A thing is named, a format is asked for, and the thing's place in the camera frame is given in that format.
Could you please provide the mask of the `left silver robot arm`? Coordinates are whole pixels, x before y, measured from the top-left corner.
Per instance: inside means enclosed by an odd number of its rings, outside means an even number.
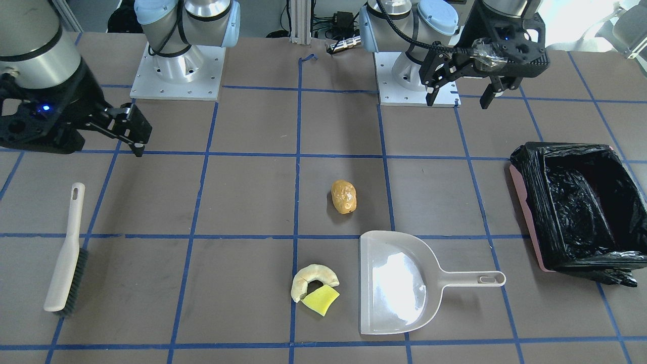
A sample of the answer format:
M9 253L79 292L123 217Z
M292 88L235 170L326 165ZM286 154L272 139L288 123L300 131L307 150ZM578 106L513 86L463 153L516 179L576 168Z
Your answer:
M490 106L506 90L548 69L540 1L369 1L359 12L363 48L397 53L394 76L425 92L432 107L446 85L488 78L480 98Z

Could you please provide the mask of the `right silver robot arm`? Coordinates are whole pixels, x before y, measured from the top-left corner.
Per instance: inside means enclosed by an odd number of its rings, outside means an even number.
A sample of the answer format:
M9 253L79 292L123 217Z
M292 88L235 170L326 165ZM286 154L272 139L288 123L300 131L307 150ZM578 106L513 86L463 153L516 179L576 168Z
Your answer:
M207 76L200 48L232 48L240 36L236 1L133 1L148 59L165 86ZM2 147L47 154L83 149L82 130L118 139L141 157L152 126L131 102L114 107L59 16L46 1L2 1Z

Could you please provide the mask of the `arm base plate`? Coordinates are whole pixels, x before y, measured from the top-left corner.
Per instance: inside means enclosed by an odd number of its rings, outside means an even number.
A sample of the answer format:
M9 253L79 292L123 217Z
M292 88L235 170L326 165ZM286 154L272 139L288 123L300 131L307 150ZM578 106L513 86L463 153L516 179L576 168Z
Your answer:
M427 88L420 83L420 65L405 53L374 53L375 75L382 106L427 107Z
M217 101L226 49L194 45L175 58L152 56L148 48L136 72L130 97L166 101Z

